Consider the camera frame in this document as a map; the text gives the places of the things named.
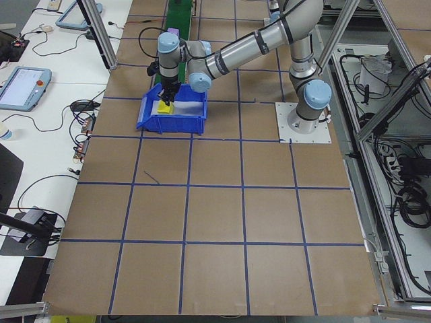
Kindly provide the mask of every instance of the tablet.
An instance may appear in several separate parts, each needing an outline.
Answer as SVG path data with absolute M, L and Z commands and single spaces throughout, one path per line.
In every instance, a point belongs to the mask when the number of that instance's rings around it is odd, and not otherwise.
M 102 12 L 103 6 L 101 3 L 96 3 L 99 13 Z M 76 1 L 74 1 L 64 12 L 63 15 L 55 22 L 60 28 L 87 30 L 87 22 L 82 15 L 81 9 Z
M 30 111 L 45 92 L 51 75 L 49 69 L 16 67 L 0 89 L 0 109 Z

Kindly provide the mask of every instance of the yellow sponge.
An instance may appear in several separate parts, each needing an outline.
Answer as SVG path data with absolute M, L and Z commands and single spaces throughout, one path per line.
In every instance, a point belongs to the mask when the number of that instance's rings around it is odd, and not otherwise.
M 159 101 L 159 106 L 157 107 L 158 114 L 174 114 L 174 102 L 171 102 L 170 105 L 164 103 L 163 100 Z

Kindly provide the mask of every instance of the blue joint cap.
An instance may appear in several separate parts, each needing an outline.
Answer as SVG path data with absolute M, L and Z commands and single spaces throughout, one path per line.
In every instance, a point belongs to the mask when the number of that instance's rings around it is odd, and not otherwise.
M 211 54 L 212 53 L 211 44 L 209 42 L 204 41 L 204 40 L 200 40 L 200 42 L 202 43 L 203 47 L 205 48 L 205 55 Z
M 168 54 L 177 49 L 180 44 L 180 39 L 172 32 L 164 32 L 158 38 L 157 50 L 161 54 Z
M 193 91 L 203 93 L 211 88 L 213 81 L 204 73 L 191 73 L 189 83 Z
M 313 79 L 305 85 L 305 102 L 314 110 L 326 108 L 331 101 L 332 89 L 321 79 Z
M 271 19 L 270 22 L 274 22 L 278 18 L 280 18 L 280 11 L 274 11 L 269 18 Z

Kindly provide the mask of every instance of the white paper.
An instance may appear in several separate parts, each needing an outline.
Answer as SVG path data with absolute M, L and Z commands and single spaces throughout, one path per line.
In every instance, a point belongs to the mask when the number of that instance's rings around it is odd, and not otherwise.
M 159 106 L 159 100 L 153 101 L 153 108 L 151 110 L 151 115 L 168 115 L 157 113 Z M 203 114 L 203 103 L 196 101 L 175 101 L 174 102 L 174 114 L 181 116 L 202 116 Z

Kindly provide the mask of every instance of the metal profile rail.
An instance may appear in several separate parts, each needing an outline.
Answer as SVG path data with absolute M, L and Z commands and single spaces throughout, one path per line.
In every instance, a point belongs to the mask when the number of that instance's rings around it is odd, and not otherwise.
M 48 312 L 48 307 L 49 304 L 46 302 L 0 306 L 0 319 L 45 314 Z

